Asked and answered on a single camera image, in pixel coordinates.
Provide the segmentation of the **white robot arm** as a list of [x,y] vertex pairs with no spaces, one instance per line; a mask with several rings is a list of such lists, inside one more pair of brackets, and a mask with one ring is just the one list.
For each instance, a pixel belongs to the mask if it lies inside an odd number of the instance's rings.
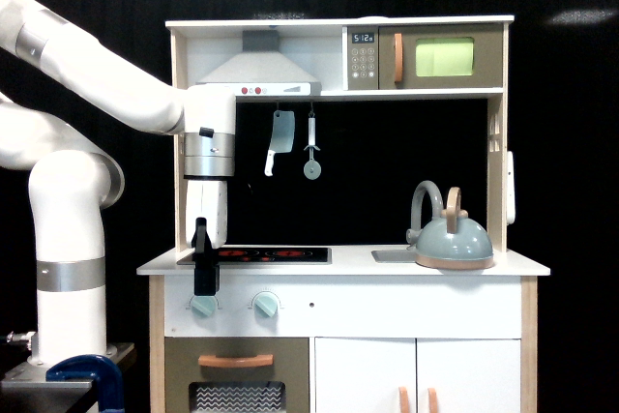
[[[227,235],[236,98],[227,87],[178,89],[116,55],[35,0],[1,0],[1,45],[86,102],[146,133],[186,146],[189,243],[200,252]],[[37,260],[38,363],[52,366],[107,349],[101,212],[125,187],[118,163],[69,124],[1,102],[1,164],[29,174]]]

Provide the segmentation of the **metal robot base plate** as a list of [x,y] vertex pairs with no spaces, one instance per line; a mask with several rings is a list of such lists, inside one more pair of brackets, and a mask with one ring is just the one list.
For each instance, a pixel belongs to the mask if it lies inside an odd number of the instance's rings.
[[97,381],[112,377],[122,380],[122,373],[136,359],[132,342],[112,343],[103,355],[78,355],[57,363],[45,364],[30,358],[1,376],[1,387],[17,389],[90,389]]

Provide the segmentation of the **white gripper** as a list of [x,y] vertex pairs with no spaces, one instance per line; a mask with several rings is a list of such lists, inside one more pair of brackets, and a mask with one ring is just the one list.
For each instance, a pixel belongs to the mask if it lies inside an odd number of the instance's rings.
[[225,181],[188,181],[186,239],[187,245],[193,247],[195,296],[215,296],[220,289],[220,267],[214,249],[226,243],[227,216]]

